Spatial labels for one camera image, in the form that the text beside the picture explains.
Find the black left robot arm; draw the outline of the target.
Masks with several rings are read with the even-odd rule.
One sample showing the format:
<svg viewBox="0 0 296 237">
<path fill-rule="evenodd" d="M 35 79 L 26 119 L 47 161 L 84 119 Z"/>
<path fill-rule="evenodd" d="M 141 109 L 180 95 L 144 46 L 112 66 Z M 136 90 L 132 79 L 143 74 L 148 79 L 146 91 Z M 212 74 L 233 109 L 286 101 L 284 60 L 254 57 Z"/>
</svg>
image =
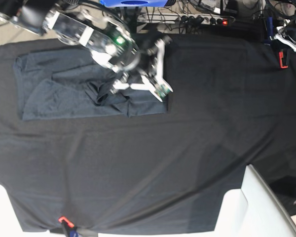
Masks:
<svg viewBox="0 0 296 237">
<path fill-rule="evenodd" d="M 278 0 L 277 4 L 278 7 L 271 4 L 270 8 L 283 23 L 276 27 L 273 39 L 284 45 L 282 51 L 291 49 L 296 53 L 296 0 Z"/>
</svg>

